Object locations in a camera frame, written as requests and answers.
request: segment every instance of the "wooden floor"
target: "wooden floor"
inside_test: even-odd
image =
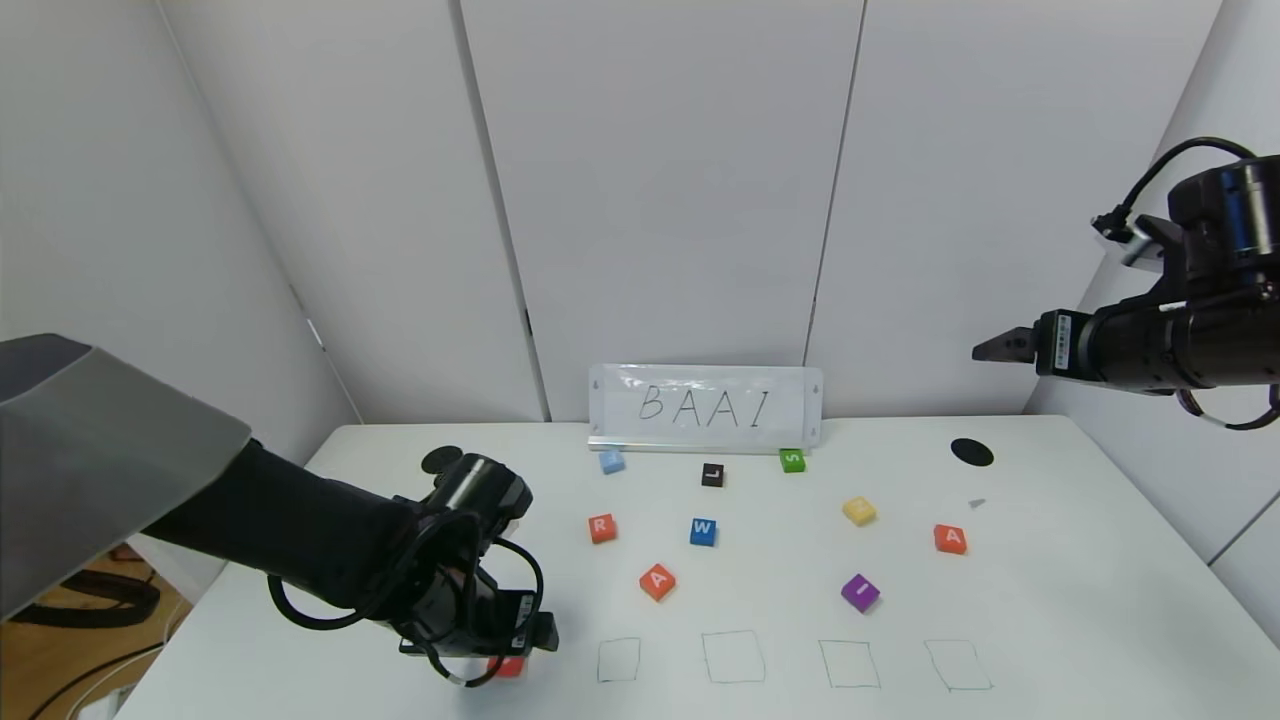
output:
[[[140,579],[151,574],[151,568],[146,562],[120,562],[106,556],[90,564],[88,568]],[[177,626],[189,612],[191,606],[159,575],[155,577],[152,584],[161,591],[160,605],[146,623],[132,628],[73,630],[12,621],[0,625],[0,717],[27,720],[40,703],[76,675],[113,657],[160,642],[165,623],[174,618],[174,626]],[[111,601],[63,588],[51,591],[41,601],[46,605],[63,607],[108,607],[113,605]],[[86,700],[86,705],[114,688],[138,682],[151,666],[152,660],[155,660],[155,655],[147,656],[115,674]],[[63,720],[72,703],[114,667],[104,669],[63,693],[56,702],[40,714],[40,720]]]

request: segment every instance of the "orange letter block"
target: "orange letter block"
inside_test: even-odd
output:
[[[969,543],[964,539],[964,530],[951,525],[936,525],[933,528],[933,544],[942,552],[964,555],[969,550]]]
[[[613,515],[596,515],[586,520],[586,528],[591,530],[591,542],[600,544],[618,537],[618,524],[613,521]]]
[[[648,573],[640,575],[640,587],[654,601],[662,602],[662,598],[676,587],[676,577],[668,573],[662,565],[654,565],[649,568]]]

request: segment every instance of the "black disc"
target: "black disc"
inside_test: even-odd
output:
[[[439,475],[449,465],[453,465],[462,457],[462,448],[452,445],[445,445],[444,447],[436,447],[431,452],[426,454],[422,459],[422,471],[428,475]]]
[[[996,456],[991,452],[989,447],[966,437],[952,441],[951,452],[960,460],[978,468],[986,468],[996,461]]]

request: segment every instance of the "black cable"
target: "black cable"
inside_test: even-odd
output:
[[[92,597],[119,601],[114,607],[76,607],[35,602],[13,616],[15,623],[52,628],[127,628],[145,623],[160,603],[160,591],[140,578],[79,570],[61,587]]]
[[[156,570],[155,570],[155,568],[152,568],[151,569],[151,574],[147,575],[147,579],[142,580],[142,583],[150,585],[155,579],[156,579]],[[123,606],[124,606],[124,601],[119,600],[119,601],[115,602],[115,605],[108,607],[108,610],[115,610],[116,607],[123,607]]]
[[[534,559],[532,553],[530,553],[527,550],[525,550],[525,548],[520,547],[518,544],[516,544],[516,543],[513,543],[513,542],[511,542],[511,541],[508,541],[506,538],[502,538],[502,537],[494,538],[493,543],[497,544],[497,546],[499,546],[499,547],[504,547],[504,548],[515,552],[520,557],[522,557],[525,560],[525,562],[529,564],[529,568],[534,571],[534,602],[530,606],[529,615],[524,619],[524,621],[518,623],[511,630],[511,633],[508,633],[507,637],[502,641],[504,644],[509,646],[511,641],[513,641],[516,638],[516,635],[518,635],[521,632],[524,632],[525,626],[529,625],[529,623],[532,621],[534,616],[536,616],[538,611],[541,609],[541,606],[543,606],[543,591],[545,589],[545,583],[543,580],[543,569],[538,564],[538,560]],[[474,575],[476,573],[476,568],[479,566],[479,557],[480,557],[480,546],[479,546],[479,542],[476,543],[476,552],[474,553],[472,557],[475,559],[475,562],[472,562],[471,571],[467,573],[467,578],[468,579],[474,578]],[[468,596],[468,600],[470,600],[470,602],[467,603],[467,609],[470,610],[471,607],[475,607],[475,585],[474,584],[471,585],[471,594]],[[467,615],[467,629],[468,629],[468,632],[471,634],[475,634],[475,629],[471,626],[471,615],[470,614]],[[498,671],[502,669],[502,664],[507,660],[506,655],[499,655],[499,656],[497,656],[494,659],[493,667],[490,667],[485,674],[480,675],[479,678],[472,678],[470,680],[463,680],[462,678],[460,678],[460,676],[454,675],[452,671],[449,671],[449,669],[445,667],[443,662],[440,662],[440,653],[435,650],[434,644],[431,644],[431,643],[421,643],[420,647],[422,648],[422,652],[426,653],[426,659],[431,662],[431,667],[442,678],[444,678],[445,680],[449,680],[451,683],[460,684],[460,685],[466,687],[466,688],[479,688],[480,685],[483,685],[483,684],[488,683],[489,680],[494,679],[494,676],[497,676]]]
[[[1249,158],[1257,158],[1257,155],[1254,155],[1248,147],[1231,142],[1230,140],[1222,140],[1221,137],[1202,136],[1202,137],[1193,137],[1190,140],[1184,140],[1178,145],[1170,147],[1167,152],[1161,155],[1158,160],[1152,163],[1149,168],[1147,168],[1147,172],[1143,173],[1140,178],[1138,178],[1138,182],[1134,183],[1133,190],[1130,190],[1129,195],[1124,197],[1124,202],[1121,202],[1120,206],[1124,208],[1125,210],[1133,210],[1134,204],[1138,202],[1138,196],[1142,195],[1142,191],[1146,190],[1147,186],[1151,184],[1151,181],[1160,174],[1160,170],[1164,170],[1165,165],[1167,165],[1170,160],[1190,150],[1192,147],[1216,147],[1219,150],[1222,150],[1224,152],[1230,152],[1231,155],[1235,155],[1242,160]]]
[[[97,665],[96,667],[93,667],[91,670],[86,670],[86,671],[81,673],[79,675],[76,675],[76,678],[72,682],[69,682],[65,685],[58,688],[58,692],[55,692],[54,694],[49,696],[49,700],[46,700],[45,702],[40,703],[40,707],[37,707],[36,711],[32,712],[29,717],[27,717],[27,720],[36,720],[37,717],[40,717],[41,712],[44,712],[45,710],[47,710],[50,705],[52,705],[54,702],[58,701],[58,698],[63,697],[63,693],[65,693],[67,691],[74,688],[81,682],[88,679],[95,673],[101,673],[102,670],[106,670],[108,667],[110,667],[110,666],[113,666],[113,665],[115,665],[118,662],[124,662],[125,660],[129,660],[132,657],[137,657],[140,655],[143,655],[146,652],[151,652],[151,651],[154,651],[156,648],[161,648],[161,647],[164,647],[163,642],[152,644],[152,646],[147,646],[147,647],[143,647],[143,648],[138,648],[138,650],[134,650],[133,652],[127,652],[127,653],[119,656],[119,657],[115,657],[113,660],[108,660],[106,662],[104,662],[101,665]]]
[[[387,579],[383,580],[383,587],[379,588],[372,598],[366,602],[364,607],[357,607],[348,615],[343,615],[340,618],[312,618],[303,614],[301,610],[294,607],[293,603],[289,602],[288,596],[284,594],[284,583],[279,575],[268,575],[266,588],[271,594],[271,601],[275,603],[275,609],[280,611],[280,615],[284,615],[296,625],[301,625],[308,630],[338,630],[348,628],[372,615],[393,592],[401,588],[401,582],[404,579],[408,569],[417,559],[417,551],[421,550],[426,541],[435,537],[435,534],[445,527],[460,520],[468,520],[476,525],[480,524],[480,519],[474,512],[458,512],[451,510],[449,512],[442,515],[442,518],[435,523],[431,523],[419,532],[417,537],[413,538],[413,542],[410,543],[404,553],[396,561],[396,566],[388,574]]]
[[[442,573],[442,575],[444,578],[444,582],[448,584],[448,588],[453,591],[453,607],[462,607],[463,602],[466,601],[466,593],[461,587],[458,587],[458,580],[448,573]],[[438,643],[444,638],[449,637],[449,633],[452,633],[457,626],[458,626],[458,618],[457,615],[454,615],[453,621],[445,625],[443,630],[435,633],[434,635],[424,638],[420,643],[416,644]]]
[[[529,610],[529,615],[525,618],[525,621],[516,625],[516,629],[511,632],[511,637],[515,638],[517,634],[520,634],[521,630],[525,629],[525,625],[527,625],[534,619],[534,615],[536,615],[538,610],[540,610],[543,606],[543,568],[538,564],[536,560],[534,560],[531,552],[511,542],[507,538],[500,538],[500,537],[493,538],[493,543],[500,547],[506,547],[507,550],[524,557],[525,562],[529,562],[529,569],[534,571],[534,605]]]
[[[463,609],[462,611],[466,612],[467,632],[472,635],[476,634],[476,630],[474,624],[475,615],[471,610],[476,606],[476,575],[480,574],[480,543],[484,542],[484,533],[481,532],[480,525],[475,527],[475,538],[476,543],[471,551],[471,568],[467,570],[462,583],[462,594],[466,597],[466,603],[460,606]],[[453,623],[457,624],[457,621],[458,619],[454,618]]]
[[[1271,386],[1271,391],[1267,398],[1271,404],[1271,407],[1267,409],[1267,411],[1263,413],[1262,415],[1254,418],[1253,420],[1249,420],[1248,423],[1224,423],[1216,418],[1207,416],[1204,409],[1201,407],[1199,402],[1196,400],[1196,396],[1192,395],[1192,391],[1189,389],[1178,391],[1178,404],[1181,405],[1183,410],[1185,410],[1190,415],[1194,415],[1196,418],[1204,418],[1206,420],[1210,420],[1213,424],[1220,424],[1229,430],[1240,430],[1240,432],[1257,430],[1270,425],[1271,423],[1275,423],[1276,420],[1280,420],[1280,384]]]

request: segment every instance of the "white wall panel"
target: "white wall panel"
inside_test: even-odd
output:
[[[1213,573],[1271,642],[1280,646],[1280,560],[1276,548],[1280,548],[1280,503],[1272,505],[1240,536],[1213,564]]]
[[[860,13],[463,0],[553,419],[594,363],[801,363]]]
[[[870,0],[808,364],[826,411],[1018,413],[978,342],[1074,307],[1219,0]]]
[[[1280,3],[1222,3],[1161,150],[1188,137],[1219,135],[1260,155],[1280,151],[1277,27]],[[1152,182],[1137,210],[1167,217],[1165,193],[1178,181],[1230,161],[1234,158],[1215,150],[1185,152]],[[1098,270],[1082,309],[1143,293],[1156,278],[1110,261]],[[1256,418],[1266,407],[1262,388],[1222,388],[1197,397],[1206,411],[1231,421]],[[1280,427],[1222,430],[1187,415],[1172,398],[1053,380],[1041,380],[1028,410],[1070,415],[1206,560],[1280,491]],[[1274,574],[1274,568],[1256,571]]]
[[[0,304],[230,413],[296,462],[355,421],[156,5],[0,3]],[[188,598],[223,561],[141,538]]]
[[[543,419],[449,1],[164,9],[365,419]]]

